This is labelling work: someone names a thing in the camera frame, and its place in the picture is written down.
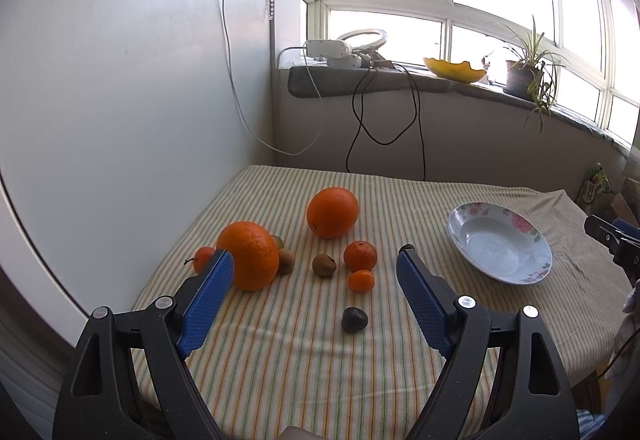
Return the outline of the white gloved hand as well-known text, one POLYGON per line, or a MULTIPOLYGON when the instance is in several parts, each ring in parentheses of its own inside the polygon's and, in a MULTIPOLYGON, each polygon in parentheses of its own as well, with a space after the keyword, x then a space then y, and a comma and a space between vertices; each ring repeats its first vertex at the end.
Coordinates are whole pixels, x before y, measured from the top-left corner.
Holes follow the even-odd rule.
POLYGON ((611 383, 605 400, 604 414, 610 415, 624 393, 639 385, 639 283, 628 295, 625 315, 614 339, 614 352, 605 379, 611 383))

